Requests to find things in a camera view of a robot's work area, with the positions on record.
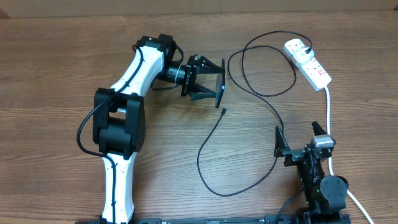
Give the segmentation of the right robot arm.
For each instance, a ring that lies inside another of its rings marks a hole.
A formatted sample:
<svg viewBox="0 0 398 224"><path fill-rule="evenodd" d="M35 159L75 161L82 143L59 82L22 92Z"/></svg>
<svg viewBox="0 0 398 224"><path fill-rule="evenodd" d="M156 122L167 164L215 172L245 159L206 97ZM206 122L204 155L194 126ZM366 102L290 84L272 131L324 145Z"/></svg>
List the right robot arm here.
<svg viewBox="0 0 398 224"><path fill-rule="evenodd" d="M314 136L302 149L291 149L282 128L275 128L275 158L284 158L286 167L295 166L302 189L284 203L275 218L276 223L350 223L346 208L348 181L338 175L325 175L322 161L330 159L336 141L316 122L312 123ZM305 195L307 206L294 215L282 216L286 206L300 194Z"/></svg>

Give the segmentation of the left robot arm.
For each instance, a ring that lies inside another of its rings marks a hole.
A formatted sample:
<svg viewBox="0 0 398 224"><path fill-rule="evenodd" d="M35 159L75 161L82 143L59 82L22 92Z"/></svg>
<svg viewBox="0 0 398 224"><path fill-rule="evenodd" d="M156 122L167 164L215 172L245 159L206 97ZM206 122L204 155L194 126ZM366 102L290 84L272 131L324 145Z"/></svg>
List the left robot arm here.
<svg viewBox="0 0 398 224"><path fill-rule="evenodd" d="M225 90L225 64L216 65L202 55L186 64L174 60L180 51L171 35L143 36L124 75L110 88L94 96L93 141L99 146L105 167L105 203L99 223L132 223L134 160L146 135L144 96L154 80L182 88L192 101L215 99L219 107Z"/></svg>

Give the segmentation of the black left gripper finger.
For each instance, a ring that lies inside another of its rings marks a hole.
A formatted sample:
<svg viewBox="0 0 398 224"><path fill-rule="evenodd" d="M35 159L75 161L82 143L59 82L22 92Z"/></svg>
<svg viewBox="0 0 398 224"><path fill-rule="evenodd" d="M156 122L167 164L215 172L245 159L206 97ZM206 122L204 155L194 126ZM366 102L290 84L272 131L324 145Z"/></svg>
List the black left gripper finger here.
<svg viewBox="0 0 398 224"><path fill-rule="evenodd" d="M216 93L213 90L197 83L193 86L193 90L190 92L191 101L202 100L205 98L215 98L215 97Z"/></svg>
<svg viewBox="0 0 398 224"><path fill-rule="evenodd" d="M196 59L196 65L198 74L223 73L223 67L215 65L204 56Z"/></svg>

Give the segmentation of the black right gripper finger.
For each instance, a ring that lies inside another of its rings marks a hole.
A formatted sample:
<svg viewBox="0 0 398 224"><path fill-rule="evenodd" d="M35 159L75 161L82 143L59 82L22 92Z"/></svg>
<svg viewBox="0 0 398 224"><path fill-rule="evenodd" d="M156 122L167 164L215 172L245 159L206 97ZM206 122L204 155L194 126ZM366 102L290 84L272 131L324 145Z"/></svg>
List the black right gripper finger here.
<svg viewBox="0 0 398 224"><path fill-rule="evenodd" d="M284 153L289 151L290 147L285 139L280 126L275 127L275 148L274 157L284 157Z"/></svg>
<svg viewBox="0 0 398 224"><path fill-rule="evenodd" d="M327 134L327 132L319 125L317 121L312 122L312 128L315 136Z"/></svg>

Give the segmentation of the blue Galaxy smartphone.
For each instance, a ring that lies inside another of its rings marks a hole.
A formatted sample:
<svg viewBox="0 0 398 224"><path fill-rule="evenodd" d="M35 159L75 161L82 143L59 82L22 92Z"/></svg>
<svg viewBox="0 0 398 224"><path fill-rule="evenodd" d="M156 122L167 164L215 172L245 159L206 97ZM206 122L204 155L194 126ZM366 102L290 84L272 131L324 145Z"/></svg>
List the blue Galaxy smartphone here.
<svg viewBox="0 0 398 224"><path fill-rule="evenodd" d="M225 91L225 59L221 60L221 72L216 79L215 108L219 108Z"/></svg>

